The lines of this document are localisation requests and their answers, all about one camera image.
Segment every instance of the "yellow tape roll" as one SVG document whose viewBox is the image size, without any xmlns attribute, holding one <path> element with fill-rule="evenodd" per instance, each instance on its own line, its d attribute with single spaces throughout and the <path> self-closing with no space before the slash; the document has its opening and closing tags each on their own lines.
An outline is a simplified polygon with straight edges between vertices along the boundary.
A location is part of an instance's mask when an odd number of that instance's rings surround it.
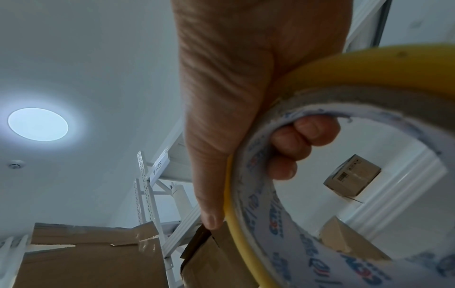
<svg viewBox="0 0 455 288">
<path fill-rule="evenodd" d="M 260 286 L 455 287 L 454 237 L 449 235 L 443 246 L 432 250 L 431 269 L 418 264 L 419 256 L 391 263 L 347 258 L 326 251 L 304 231 L 291 227 L 289 215 L 274 197 L 271 180 L 263 175 L 267 135 L 297 117 L 317 113 L 366 117 L 397 126 L 440 154 L 455 171 L 455 46 L 397 46 L 333 56 L 292 71 L 269 93 L 279 101 L 229 160 L 225 187 L 229 229 Z M 258 178 L 266 182 L 260 188 Z M 253 206 L 247 203 L 250 192 Z M 272 213 L 270 203 L 273 213 L 278 211 L 283 225 L 288 225 L 278 236 L 274 231 L 267 234 L 267 220 L 261 224 Z"/>
</svg>

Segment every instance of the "brown cardboard box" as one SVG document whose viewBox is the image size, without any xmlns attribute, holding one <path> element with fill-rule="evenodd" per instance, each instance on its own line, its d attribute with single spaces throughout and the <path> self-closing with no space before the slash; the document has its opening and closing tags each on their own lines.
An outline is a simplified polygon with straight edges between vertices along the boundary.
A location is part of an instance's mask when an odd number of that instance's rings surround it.
<svg viewBox="0 0 455 288">
<path fill-rule="evenodd" d="M 35 224 L 31 244 L 71 247 L 26 253 L 14 288 L 168 288 L 153 222 L 125 228 Z"/>
<path fill-rule="evenodd" d="M 324 185 L 340 196 L 353 197 L 359 195 L 380 171 L 375 164 L 353 155 L 324 181 Z"/>
<path fill-rule="evenodd" d="M 197 230 L 182 254 L 186 288 L 258 288 L 226 223 L 215 231 Z"/>
<path fill-rule="evenodd" d="M 389 256 L 336 216 L 324 224 L 320 238 L 324 245 L 350 256 L 363 259 L 390 260 Z"/>
</svg>

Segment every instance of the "tape roll inner core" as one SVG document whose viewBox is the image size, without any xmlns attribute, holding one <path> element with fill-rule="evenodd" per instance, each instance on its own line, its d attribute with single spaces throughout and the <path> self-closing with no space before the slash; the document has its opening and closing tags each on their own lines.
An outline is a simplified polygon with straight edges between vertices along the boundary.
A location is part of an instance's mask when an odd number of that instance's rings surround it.
<svg viewBox="0 0 455 288">
<path fill-rule="evenodd" d="M 455 171 L 455 103 L 448 97 L 357 86 L 294 93 L 256 122 L 234 156 L 231 177 L 240 228 L 276 283 L 302 288 L 455 287 L 455 229 L 424 253 L 373 261 L 333 251 L 292 221 L 266 174 L 273 152 L 269 138 L 277 128 L 315 114 L 368 118 L 394 126 L 427 145 L 450 173 Z"/>
</svg>

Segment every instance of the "white cylinder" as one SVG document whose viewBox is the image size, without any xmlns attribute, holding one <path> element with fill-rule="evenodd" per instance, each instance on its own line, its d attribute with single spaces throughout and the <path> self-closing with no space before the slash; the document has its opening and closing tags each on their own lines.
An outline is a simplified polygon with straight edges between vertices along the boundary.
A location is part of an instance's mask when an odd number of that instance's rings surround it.
<svg viewBox="0 0 455 288">
<path fill-rule="evenodd" d="M 183 221 L 193 209 L 188 195 L 186 195 L 185 188 L 183 188 L 183 185 L 172 186 L 172 197 L 174 198 L 175 204 L 177 205 L 177 210 L 179 211 L 180 218 Z"/>
</svg>

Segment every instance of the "hand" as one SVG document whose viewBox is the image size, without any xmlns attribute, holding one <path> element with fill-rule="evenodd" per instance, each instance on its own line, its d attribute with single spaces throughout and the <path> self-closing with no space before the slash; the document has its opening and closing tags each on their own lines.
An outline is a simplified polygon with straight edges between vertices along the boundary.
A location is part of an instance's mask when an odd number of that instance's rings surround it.
<svg viewBox="0 0 455 288">
<path fill-rule="evenodd" d="M 266 99 L 270 83 L 310 61 L 340 53 L 352 0 L 173 0 L 180 48 L 185 138 L 194 192 L 208 229 L 222 225 L 226 164 Z M 292 178 L 311 146 L 340 130 L 328 116 L 301 118 L 271 138 L 269 176 Z"/>
</svg>

